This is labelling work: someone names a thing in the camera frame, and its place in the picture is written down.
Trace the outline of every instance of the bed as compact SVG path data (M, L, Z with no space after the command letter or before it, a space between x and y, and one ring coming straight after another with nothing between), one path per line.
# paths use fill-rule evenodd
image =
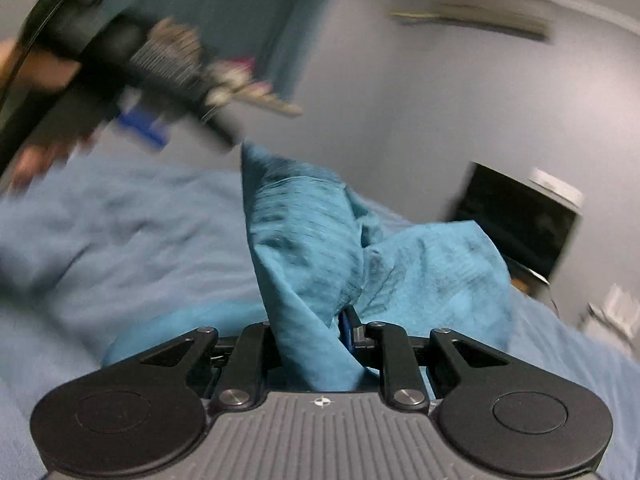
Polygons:
M412 226L365 204L387 232ZM100 367L151 316L260 301L240 174L78 158L0 204L0 280L0 479L35 479L44 469L28 416L43 394ZM597 393L614 417L599 473L640 478L638 364L510 294L505 350Z

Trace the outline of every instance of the person's hand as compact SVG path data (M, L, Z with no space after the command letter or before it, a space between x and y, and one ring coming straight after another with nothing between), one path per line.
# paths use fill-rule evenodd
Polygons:
M15 40L0 42L0 85L3 85L17 60L20 46ZM16 84L56 92L62 90L74 78L78 63L60 59L50 52L32 51L20 67ZM90 149L94 145L91 137L72 142L54 142L49 146L27 146L19 154L13 169L12 189L28 187L34 177L44 174L56 161L67 160L78 144Z

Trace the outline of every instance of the television screen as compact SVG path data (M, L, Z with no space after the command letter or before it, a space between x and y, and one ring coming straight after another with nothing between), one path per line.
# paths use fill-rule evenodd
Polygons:
M547 195L475 164L454 219L475 220L503 256L548 279L576 217Z

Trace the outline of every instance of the circular cover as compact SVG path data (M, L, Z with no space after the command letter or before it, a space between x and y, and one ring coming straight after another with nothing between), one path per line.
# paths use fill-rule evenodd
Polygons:
M518 478L562 476L597 464L612 420L595 394L550 374L486 379L461 383L438 411L444 437L462 454Z
M202 403L185 386L101 390L72 385L47 394L31 415L31 434L43 461L65 472L148 472L184 453L204 429Z

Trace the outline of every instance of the black cable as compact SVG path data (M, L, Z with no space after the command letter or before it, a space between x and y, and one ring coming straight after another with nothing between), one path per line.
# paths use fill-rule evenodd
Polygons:
M551 284L550 283L545 283L545 285L546 285L546 290L548 290L548 292L549 292L549 299L551 300L551 303L553 303L553 305L554 305L554 311L556 313L556 317L558 319L562 319L560 317L560 311L558 310L558 306L556 305L556 300L554 300L554 295L551 293Z

